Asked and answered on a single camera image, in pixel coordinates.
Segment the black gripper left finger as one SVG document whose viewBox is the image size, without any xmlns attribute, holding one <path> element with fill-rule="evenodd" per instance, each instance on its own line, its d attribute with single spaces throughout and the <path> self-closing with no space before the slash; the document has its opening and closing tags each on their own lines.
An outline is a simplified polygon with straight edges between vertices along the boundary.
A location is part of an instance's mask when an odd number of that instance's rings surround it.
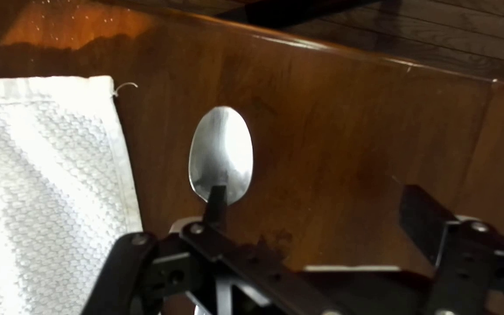
<svg viewBox="0 0 504 315">
<path fill-rule="evenodd" d="M 226 216 L 226 186 L 213 185 L 206 200 L 203 221 L 212 227 L 222 227 Z"/>
</svg>

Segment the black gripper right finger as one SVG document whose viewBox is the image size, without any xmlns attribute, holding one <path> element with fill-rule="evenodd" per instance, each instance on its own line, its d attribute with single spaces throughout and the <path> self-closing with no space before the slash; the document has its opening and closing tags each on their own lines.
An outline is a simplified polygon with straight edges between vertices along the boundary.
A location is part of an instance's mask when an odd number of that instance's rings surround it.
<svg viewBox="0 0 504 315">
<path fill-rule="evenodd" d="M 457 216 L 420 185 L 406 185 L 399 202 L 399 225 L 430 263 L 441 260 L 444 232 Z"/>
</svg>

